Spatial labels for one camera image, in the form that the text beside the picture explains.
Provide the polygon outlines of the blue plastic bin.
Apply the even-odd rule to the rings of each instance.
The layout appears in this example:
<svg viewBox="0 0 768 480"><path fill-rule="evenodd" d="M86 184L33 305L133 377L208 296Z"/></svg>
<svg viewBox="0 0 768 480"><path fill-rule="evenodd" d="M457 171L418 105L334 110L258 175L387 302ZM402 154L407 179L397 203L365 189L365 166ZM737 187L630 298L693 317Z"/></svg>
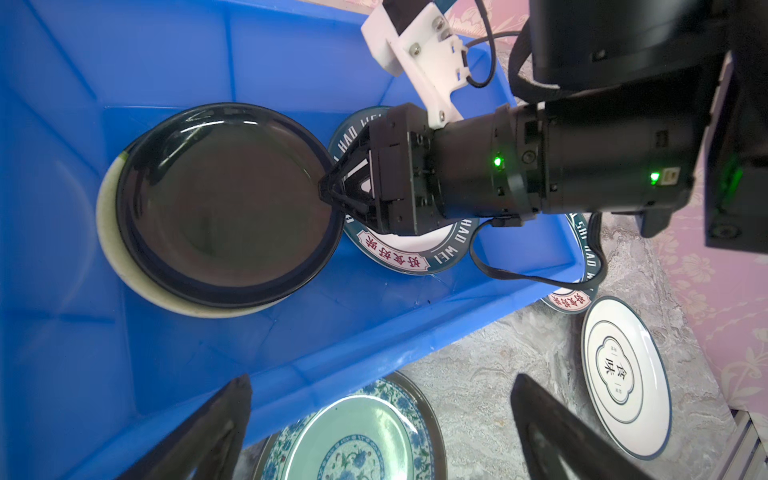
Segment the blue plastic bin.
<svg viewBox="0 0 768 480"><path fill-rule="evenodd" d="M149 303L112 270L100 184L164 119L235 100L328 142L360 109L416 102L371 57L363 22L300 1L2 3L3 478L115 478L245 374L257 441L548 293L470 259L402 275L342 240L288 299L208 320Z"/></svg>

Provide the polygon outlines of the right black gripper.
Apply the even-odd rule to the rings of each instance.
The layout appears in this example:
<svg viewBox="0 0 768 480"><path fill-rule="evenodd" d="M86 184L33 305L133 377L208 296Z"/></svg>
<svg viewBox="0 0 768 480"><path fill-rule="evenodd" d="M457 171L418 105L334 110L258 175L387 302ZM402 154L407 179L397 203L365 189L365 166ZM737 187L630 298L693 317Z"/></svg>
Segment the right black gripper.
<svg viewBox="0 0 768 480"><path fill-rule="evenodd" d="M318 190L322 201L378 233L423 235L469 218L519 226L543 210L533 107L504 105L432 129L426 111L405 104L369 123L368 132Z"/></svg>

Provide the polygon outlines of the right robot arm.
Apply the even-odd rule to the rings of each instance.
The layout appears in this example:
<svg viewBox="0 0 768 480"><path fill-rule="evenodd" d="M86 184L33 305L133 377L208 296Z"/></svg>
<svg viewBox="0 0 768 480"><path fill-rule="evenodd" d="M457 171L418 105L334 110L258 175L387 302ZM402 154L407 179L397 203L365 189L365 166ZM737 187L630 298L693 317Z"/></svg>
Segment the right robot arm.
<svg viewBox="0 0 768 480"><path fill-rule="evenodd" d="M385 1L362 33L420 104L372 121L320 181L381 234L478 218L633 215L650 238L690 200L704 156L705 242L767 249L767 5L534 1L508 62L521 105L464 118L468 49L446 1Z"/></svg>

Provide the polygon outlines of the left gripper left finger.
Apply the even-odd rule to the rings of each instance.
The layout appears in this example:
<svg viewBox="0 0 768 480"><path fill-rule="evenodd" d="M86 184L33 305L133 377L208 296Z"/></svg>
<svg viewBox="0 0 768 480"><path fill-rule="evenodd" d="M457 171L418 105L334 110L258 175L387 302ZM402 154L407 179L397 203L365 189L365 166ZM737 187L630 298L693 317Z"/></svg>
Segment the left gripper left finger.
<svg viewBox="0 0 768 480"><path fill-rule="evenodd" d="M250 377L239 376L123 472L122 479L230 479L251 413Z"/></svg>

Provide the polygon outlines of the white plate quatrefoil emblem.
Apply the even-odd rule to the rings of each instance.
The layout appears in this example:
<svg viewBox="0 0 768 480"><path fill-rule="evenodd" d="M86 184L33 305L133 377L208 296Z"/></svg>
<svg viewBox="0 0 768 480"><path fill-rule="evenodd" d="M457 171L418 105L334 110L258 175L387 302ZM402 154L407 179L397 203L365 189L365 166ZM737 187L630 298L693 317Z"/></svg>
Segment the white plate quatrefoil emblem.
<svg viewBox="0 0 768 480"><path fill-rule="evenodd" d="M649 329L624 301L603 296L586 312L582 366L600 423L616 445L640 460L666 448L672 398L666 369Z"/></svg>

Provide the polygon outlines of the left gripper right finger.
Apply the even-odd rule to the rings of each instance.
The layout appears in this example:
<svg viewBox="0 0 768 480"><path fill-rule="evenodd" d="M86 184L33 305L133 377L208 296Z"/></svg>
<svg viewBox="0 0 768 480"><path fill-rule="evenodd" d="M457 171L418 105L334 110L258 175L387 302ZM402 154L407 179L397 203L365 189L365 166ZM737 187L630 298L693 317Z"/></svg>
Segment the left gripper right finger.
<svg viewBox="0 0 768 480"><path fill-rule="evenodd" d="M558 402L530 376L513 384L510 405L529 477L566 479L647 479L613 447Z"/></svg>

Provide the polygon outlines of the black plate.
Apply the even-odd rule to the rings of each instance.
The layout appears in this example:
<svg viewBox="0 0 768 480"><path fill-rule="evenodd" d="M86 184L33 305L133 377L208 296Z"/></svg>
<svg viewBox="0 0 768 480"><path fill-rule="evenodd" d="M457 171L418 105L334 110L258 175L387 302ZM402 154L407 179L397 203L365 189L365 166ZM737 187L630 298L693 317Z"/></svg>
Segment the black plate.
<svg viewBox="0 0 768 480"><path fill-rule="evenodd" d="M126 149L121 239L172 296L232 310L279 301L329 262L344 217L323 202L333 158L274 110L218 103L182 111Z"/></svg>

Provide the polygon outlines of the teal patterned plate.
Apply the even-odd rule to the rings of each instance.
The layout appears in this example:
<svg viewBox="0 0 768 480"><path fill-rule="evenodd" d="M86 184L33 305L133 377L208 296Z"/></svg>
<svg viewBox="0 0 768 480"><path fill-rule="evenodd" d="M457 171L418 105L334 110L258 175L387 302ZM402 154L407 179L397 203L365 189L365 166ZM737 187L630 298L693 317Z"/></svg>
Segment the teal patterned plate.
<svg viewBox="0 0 768 480"><path fill-rule="evenodd" d="M394 372L272 435L254 479L445 479L427 397Z"/></svg>

